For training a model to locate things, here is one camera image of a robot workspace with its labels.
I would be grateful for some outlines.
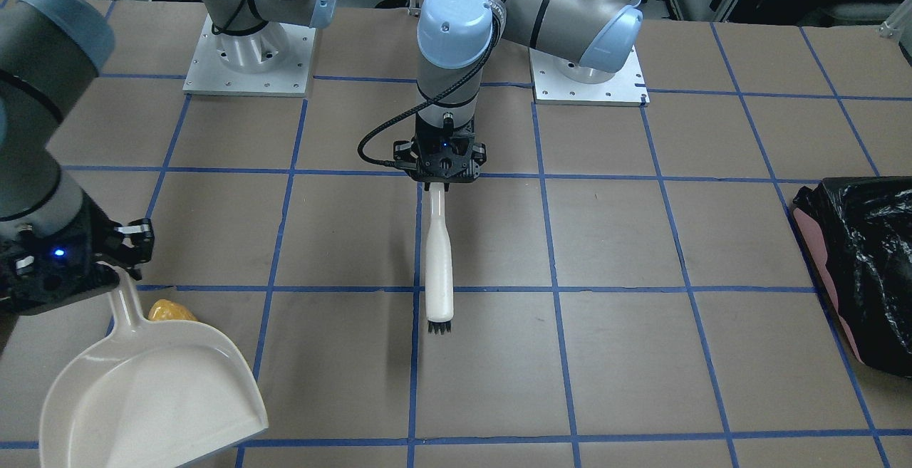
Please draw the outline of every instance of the dustpan handle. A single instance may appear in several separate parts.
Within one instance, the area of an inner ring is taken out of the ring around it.
[[[145,321],[143,310],[140,308],[140,297],[136,292],[136,284],[126,271],[120,268],[115,270],[120,277],[120,284],[108,292],[111,312],[114,313],[114,331],[111,334],[120,331],[136,331]]]

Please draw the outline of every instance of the white brush handle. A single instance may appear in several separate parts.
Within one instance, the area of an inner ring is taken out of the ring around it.
[[[453,318],[453,260],[443,195],[443,183],[430,183],[430,231],[427,231],[424,261],[429,322],[449,322]]]

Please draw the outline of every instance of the white dustpan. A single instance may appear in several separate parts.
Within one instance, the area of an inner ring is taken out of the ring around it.
[[[133,280],[118,275],[114,331],[48,391],[41,466],[173,468],[263,432],[263,398],[237,346],[199,322],[149,322]]]

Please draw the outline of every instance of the black brush bristles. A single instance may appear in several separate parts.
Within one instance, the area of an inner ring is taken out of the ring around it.
[[[427,332],[429,334],[445,335],[452,331],[452,324],[452,320],[447,320],[446,322],[431,322],[427,320]]]

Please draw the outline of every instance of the white mounting plate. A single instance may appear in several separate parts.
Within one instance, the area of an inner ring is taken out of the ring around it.
[[[313,68],[316,30],[297,24],[282,26],[288,33],[291,49],[283,65],[265,73],[238,73],[222,62],[212,34],[212,20],[206,16],[187,78],[183,81],[183,91],[202,95],[305,97]]]
[[[532,78],[535,84],[535,102],[547,105],[608,105],[609,107],[640,107],[649,104],[649,92],[639,66],[636,49],[624,68],[612,79],[600,84],[584,84],[567,78],[557,68],[566,63],[556,56],[529,50]]]

